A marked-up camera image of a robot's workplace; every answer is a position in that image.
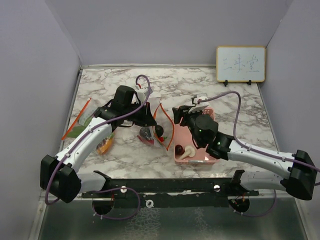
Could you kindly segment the white garlic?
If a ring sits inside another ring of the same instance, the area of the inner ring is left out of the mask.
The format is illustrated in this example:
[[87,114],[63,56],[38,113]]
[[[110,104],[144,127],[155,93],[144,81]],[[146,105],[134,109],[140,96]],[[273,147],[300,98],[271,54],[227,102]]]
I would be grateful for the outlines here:
[[179,157],[180,160],[183,160],[185,158],[193,158],[196,155],[196,149],[191,146],[191,145],[187,145],[184,149],[184,153]]

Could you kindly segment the dark red cherry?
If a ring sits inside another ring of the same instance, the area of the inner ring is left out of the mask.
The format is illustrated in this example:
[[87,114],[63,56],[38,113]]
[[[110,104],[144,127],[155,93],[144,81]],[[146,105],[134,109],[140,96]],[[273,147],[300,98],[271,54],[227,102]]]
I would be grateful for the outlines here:
[[174,148],[175,150],[175,154],[178,155],[178,156],[181,156],[184,152],[185,152],[185,149],[182,145],[180,144],[177,144]]

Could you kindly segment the green leaf vegetable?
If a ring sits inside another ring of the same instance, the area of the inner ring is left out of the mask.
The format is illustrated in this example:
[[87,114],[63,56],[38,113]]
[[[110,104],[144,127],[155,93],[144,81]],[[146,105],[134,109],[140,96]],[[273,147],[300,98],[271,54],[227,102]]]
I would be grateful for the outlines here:
[[82,125],[74,126],[66,137],[75,139],[85,130],[85,128],[86,127]]

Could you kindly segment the clear orange-zip bag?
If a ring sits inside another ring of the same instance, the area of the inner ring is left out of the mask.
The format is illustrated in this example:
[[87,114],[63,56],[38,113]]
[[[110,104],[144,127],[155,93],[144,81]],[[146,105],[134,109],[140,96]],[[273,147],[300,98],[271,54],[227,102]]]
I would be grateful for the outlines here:
[[141,127],[137,138],[147,146],[163,148],[168,151],[174,139],[174,122],[165,110],[161,98],[152,99],[150,105],[151,115],[156,121],[156,125]]
[[85,128],[90,124],[92,118],[94,117],[94,112],[98,108],[97,102],[89,97],[84,104],[83,108],[80,110],[79,114],[76,116],[75,120],[66,130],[65,134],[61,138],[64,141],[67,138],[67,134],[75,126],[85,126]]

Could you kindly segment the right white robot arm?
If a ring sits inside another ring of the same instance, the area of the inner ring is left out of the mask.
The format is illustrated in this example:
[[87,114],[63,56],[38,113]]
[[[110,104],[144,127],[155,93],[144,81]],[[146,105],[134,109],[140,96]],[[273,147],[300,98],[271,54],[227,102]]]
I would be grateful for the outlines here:
[[243,162],[264,169],[262,179],[255,173],[236,172],[229,184],[234,195],[274,189],[285,191],[300,200],[312,200],[317,169],[306,151],[272,151],[239,141],[234,136],[220,132],[219,124],[210,115],[191,109],[187,105],[174,107],[173,121],[188,128],[197,149],[204,148],[215,159]]

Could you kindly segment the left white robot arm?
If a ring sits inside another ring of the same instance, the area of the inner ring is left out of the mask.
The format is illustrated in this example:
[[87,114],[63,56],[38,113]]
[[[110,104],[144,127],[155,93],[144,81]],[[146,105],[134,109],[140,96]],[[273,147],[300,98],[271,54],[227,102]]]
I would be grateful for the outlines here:
[[46,155],[40,163],[40,187],[45,196],[52,194],[65,203],[86,192],[106,197],[111,190],[107,177],[97,171],[80,174],[79,170],[91,152],[124,121],[140,127],[157,124],[148,102],[151,93],[150,87],[119,86],[113,99],[94,111],[88,126],[70,145],[55,156]]

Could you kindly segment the dark mangosteen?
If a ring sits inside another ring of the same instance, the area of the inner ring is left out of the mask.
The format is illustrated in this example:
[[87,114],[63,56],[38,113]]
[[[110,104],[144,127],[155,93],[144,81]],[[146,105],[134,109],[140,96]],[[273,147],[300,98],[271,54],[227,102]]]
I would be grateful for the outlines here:
[[164,134],[164,129],[161,125],[155,126],[155,133],[158,137],[161,137]]

